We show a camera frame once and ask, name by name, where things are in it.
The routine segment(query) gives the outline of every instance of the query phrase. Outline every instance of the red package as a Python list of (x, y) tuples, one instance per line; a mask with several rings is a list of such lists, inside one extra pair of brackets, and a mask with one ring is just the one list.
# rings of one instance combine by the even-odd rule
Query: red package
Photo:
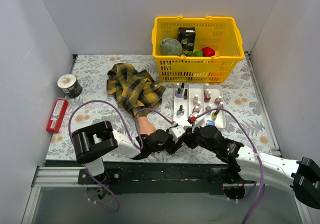
[(68, 101), (64, 98), (58, 98), (55, 102), (54, 109), (51, 113), (50, 120), (46, 125), (46, 130), (49, 133), (58, 133), (61, 127), (62, 120), (64, 119)]

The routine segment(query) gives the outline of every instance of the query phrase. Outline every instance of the yellow and black plaid cloth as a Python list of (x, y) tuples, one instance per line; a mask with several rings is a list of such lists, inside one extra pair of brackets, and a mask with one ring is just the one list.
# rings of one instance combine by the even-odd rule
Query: yellow and black plaid cloth
[[(142, 108), (156, 109), (162, 103), (165, 88), (154, 81), (146, 71), (138, 72), (132, 64), (118, 63), (108, 71), (106, 91), (114, 95), (118, 106), (135, 117)], [(141, 111), (138, 117), (145, 117), (149, 111)]]

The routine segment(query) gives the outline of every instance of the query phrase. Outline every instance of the black package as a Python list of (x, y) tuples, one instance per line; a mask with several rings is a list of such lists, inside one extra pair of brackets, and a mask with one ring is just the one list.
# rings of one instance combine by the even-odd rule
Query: black package
[(194, 27), (179, 27), (178, 40), (182, 45), (182, 55), (192, 53), (195, 47), (196, 29)]

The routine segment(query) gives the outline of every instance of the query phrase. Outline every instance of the floral pattern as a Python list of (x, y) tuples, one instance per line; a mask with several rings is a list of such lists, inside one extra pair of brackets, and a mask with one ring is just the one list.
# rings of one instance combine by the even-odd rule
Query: floral pattern
[[(75, 151), (68, 134), (69, 118), (79, 105), (91, 100), (105, 100), (117, 106), (113, 96), (107, 94), (107, 72), (117, 63), (130, 63), (141, 71), (146, 69), (154, 80), (159, 80), (158, 69), (152, 55), (79, 55), (73, 69), (83, 87), (80, 96), (68, 99), (69, 105), (65, 113), (59, 133), (53, 134), (47, 160), (76, 160)], [(174, 83), (163, 82), (166, 88), (162, 96), (162, 104), (157, 109), (170, 120), (173, 119)], [(244, 129), (255, 143), (259, 152), (271, 154), (269, 139), (256, 97), (254, 84), (249, 72), (247, 61), (240, 61), (224, 83), (220, 84), (223, 92), (224, 107), (230, 110), (240, 121)], [(137, 136), (133, 118), (123, 109), (119, 109), (124, 117), (132, 138)], [(148, 119), (157, 129), (166, 130), (170, 124), (154, 112), (148, 114)], [(231, 116), (225, 114), (226, 128), (222, 134), (229, 139), (242, 142), (250, 146), (249, 141)], [(118, 114), (112, 107), (103, 103), (90, 103), (81, 108), (73, 117), (71, 131), (83, 128), (101, 121), (112, 120), (113, 129), (125, 134), (125, 128)], [(110, 162), (158, 162), (158, 163), (197, 163), (220, 164), (216, 155), (206, 149), (197, 147), (189, 149), (182, 146), (175, 154), (169, 155), (165, 151), (150, 155), (143, 160), (132, 160), (115, 152), (103, 156), (104, 161)]]

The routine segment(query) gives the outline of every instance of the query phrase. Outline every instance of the white tray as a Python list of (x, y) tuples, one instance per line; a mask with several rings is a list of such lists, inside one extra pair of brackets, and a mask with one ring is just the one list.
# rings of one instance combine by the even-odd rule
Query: white tray
[[(184, 93), (185, 89), (188, 89), (188, 98), (187, 100), (184, 99)], [(212, 104), (212, 108), (217, 108), (217, 105), (215, 104), (215, 99), (218, 96), (222, 96), (222, 87), (220, 85), (209, 85), (208, 89), (211, 91), (211, 99), (209, 102), (205, 102), (204, 98), (204, 85), (203, 84), (184, 84), (184, 89), (182, 91), (182, 98), (176, 97), (174, 95), (174, 104), (173, 104), (173, 120), (182, 126), (191, 126), (191, 124), (188, 122), (188, 116), (192, 114), (192, 110), (195, 107), (194, 105), (194, 96), (195, 94), (198, 94), (198, 101), (201, 101), (201, 109), (199, 114), (203, 113), (205, 111), (206, 106), (209, 104)], [(177, 110), (179, 110), (180, 105), (183, 105), (184, 109), (184, 115), (177, 115)], [(211, 114), (204, 115), (204, 124), (206, 124), (207, 120), (211, 120)], [(216, 117), (216, 120), (214, 121), (215, 126), (217, 128), (225, 128), (226, 127), (226, 117), (225, 112), (220, 111)]]

